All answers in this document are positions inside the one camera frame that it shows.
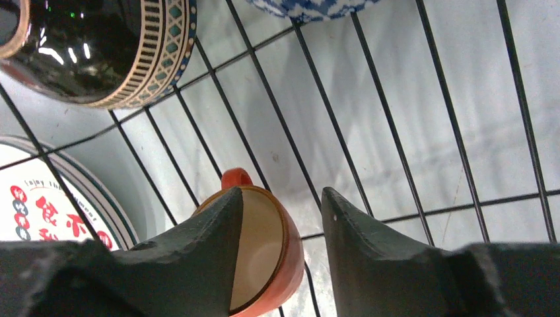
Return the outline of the orange cup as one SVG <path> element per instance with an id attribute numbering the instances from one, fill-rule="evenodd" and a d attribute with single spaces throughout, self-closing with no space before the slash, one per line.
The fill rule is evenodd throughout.
<path id="1" fill-rule="evenodd" d="M 282 203 L 254 185 L 241 167 L 225 171 L 221 190 L 194 213 L 206 211 L 233 187 L 242 191 L 243 218 L 230 315 L 261 316 L 282 306 L 299 288 L 304 275 L 302 239 Z"/>

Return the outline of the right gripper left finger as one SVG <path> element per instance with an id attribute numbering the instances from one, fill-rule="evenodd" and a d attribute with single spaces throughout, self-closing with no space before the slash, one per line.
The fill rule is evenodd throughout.
<path id="1" fill-rule="evenodd" d="M 128 251 L 84 242 L 1 244 L 2 316 L 228 316 L 242 226 L 233 188 Z"/>

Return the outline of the Just To Eat plate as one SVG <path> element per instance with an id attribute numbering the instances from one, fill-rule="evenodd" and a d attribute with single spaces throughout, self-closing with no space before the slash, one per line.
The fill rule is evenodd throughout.
<path id="1" fill-rule="evenodd" d="M 37 157 L 31 140 L 1 136 L 1 241 L 84 241 L 92 235 L 72 200 L 111 250 L 128 250 L 138 236 L 127 215 L 106 186 L 65 153 L 49 159 L 71 197 Z"/>

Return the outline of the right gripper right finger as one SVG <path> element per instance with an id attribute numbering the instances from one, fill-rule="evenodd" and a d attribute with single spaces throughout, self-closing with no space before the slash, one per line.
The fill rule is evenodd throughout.
<path id="1" fill-rule="evenodd" d="M 339 316 L 558 316 L 559 246 L 447 251 L 356 208 L 331 187 L 322 224 Z"/>

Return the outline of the dark brown glazed bowl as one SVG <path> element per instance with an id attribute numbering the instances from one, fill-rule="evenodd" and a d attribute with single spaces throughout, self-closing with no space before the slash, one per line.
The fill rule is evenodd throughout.
<path id="1" fill-rule="evenodd" d="M 170 94 L 197 32 L 191 0 L 1 2 L 1 70 L 50 98 L 138 108 Z"/>

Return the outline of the blue white patterned cup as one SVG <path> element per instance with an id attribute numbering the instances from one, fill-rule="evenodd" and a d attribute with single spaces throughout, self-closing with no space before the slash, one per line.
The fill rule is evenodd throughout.
<path id="1" fill-rule="evenodd" d="M 295 22 L 322 22 L 358 13 L 378 0 L 249 0 L 247 3 L 275 17 Z"/>

